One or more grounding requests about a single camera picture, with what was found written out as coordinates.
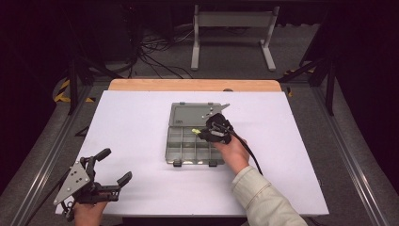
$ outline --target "white sleeve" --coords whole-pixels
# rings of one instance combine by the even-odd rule
[[[247,210],[250,226],[307,225],[288,200],[251,166],[234,178],[232,193]]]

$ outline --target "wooden table edge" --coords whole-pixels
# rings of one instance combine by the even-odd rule
[[[125,91],[281,91],[276,80],[114,79],[108,90]]]

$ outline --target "person's hand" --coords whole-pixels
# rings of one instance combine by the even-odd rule
[[[243,168],[249,166],[249,153],[235,136],[231,136],[229,144],[219,142],[213,144],[221,152],[224,161],[235,174],[238,174]]]
[[[108,202],[98,202],[95,205],[77,203],[73,208],[75,226],[99,226],[107,204]]]

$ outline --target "white tabletop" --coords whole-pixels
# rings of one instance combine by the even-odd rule
[[[284,92],[105,91],[78,158],[104,148],[95,181],[115,185],[127,171],[133,179],[105,214],[125,217],[232,217],[245,210],[231,194],[228,166],[209,168],[166,163],[172,103],[231,104],[223,110],[245,138],[267,178],[304,216],[328,214],[325,199]]]

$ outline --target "person's arm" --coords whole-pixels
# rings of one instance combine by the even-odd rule
[[[232,193],[247,210],[250,226],[307,225],[288,200],[249,165],[249,154],[236,137],[231,137],[228,145],[214,143],[214,146],[236,174]]]
[[[99,226],[107,204],[108,202],[98,202],[95,205],[77,203],[73,208],[75,226]]]

